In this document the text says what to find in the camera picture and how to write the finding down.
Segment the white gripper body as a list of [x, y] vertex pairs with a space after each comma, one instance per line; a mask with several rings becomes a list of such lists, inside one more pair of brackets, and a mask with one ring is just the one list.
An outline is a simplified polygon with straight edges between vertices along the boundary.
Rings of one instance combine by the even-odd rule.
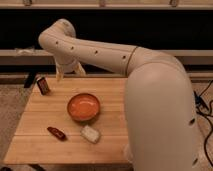
[[78, 64], [78, 61], [73, 57], [55, 55], [55, 64], [61, 67], [63, 73], [73, 72]]

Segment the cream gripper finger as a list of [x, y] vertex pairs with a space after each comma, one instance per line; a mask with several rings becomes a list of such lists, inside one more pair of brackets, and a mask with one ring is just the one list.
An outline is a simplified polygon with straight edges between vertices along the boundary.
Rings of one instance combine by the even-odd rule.
[[75, 73], [79, 76], [86, 75], [86, 71], [84, 70], [84, 68], [82, 67], [82, 65], [80, 63], [77, 64], [77, 66], [75, 68]]
[[63, 72], [61, 70], [61, 67], [56, 64], [56, 80], [59, 82], [61, 79], [63, 79]]

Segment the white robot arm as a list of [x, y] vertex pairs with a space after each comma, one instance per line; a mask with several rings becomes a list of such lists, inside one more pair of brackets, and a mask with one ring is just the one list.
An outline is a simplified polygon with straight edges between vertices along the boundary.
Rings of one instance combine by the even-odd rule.
[[79, 62], [127, 77], [124, 113], [134, 171], [201, 171], [193, 88], [177, 58], [139, 46], [78, 39], [66, 19], [41, 32], [38, 41], [54, 56], [58, 77]]

